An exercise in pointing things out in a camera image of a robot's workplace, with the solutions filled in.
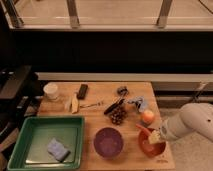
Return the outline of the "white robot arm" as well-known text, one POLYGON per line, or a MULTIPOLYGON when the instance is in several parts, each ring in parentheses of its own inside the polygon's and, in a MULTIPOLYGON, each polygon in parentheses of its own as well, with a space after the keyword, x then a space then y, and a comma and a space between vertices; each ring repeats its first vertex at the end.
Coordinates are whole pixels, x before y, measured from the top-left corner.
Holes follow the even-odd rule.
POLYGON ((213 142, 213 105, 209 103, 188 103, 178 113, 162 122, 149 136, 150 144, 178 140, 192 132, 213 142))

